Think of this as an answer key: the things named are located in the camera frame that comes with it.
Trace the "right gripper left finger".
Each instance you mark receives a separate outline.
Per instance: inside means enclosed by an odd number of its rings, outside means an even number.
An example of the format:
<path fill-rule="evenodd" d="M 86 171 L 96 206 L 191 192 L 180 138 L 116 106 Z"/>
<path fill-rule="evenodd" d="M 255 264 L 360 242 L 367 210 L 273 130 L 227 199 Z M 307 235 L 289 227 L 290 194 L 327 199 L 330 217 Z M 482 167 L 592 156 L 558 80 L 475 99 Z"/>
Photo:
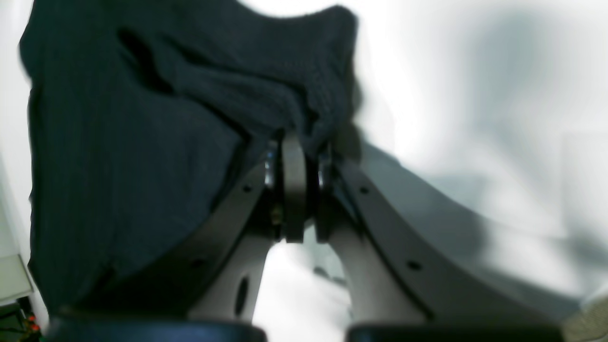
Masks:
<path fill-rule="evenodd" d="M 297 134 L 272 138 L 213 214 L 178 246 L 62 310 L 50 342 L 265 342 L 251 318 L 268 251 L 302 242 L 306 158 Z"/>

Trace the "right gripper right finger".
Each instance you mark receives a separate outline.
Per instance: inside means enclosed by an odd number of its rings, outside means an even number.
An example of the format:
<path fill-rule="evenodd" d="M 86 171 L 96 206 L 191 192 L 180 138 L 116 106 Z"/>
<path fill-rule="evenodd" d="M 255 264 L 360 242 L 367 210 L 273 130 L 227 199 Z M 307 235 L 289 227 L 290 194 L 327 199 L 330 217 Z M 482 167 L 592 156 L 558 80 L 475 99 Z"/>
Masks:
<path fill-rule="evenodd" d="M 562 342 L 534 310 L 465 272 L 426 242 L 352 161 L 326 145 L 315 215 L 351 290 L 347 342 Z"/>

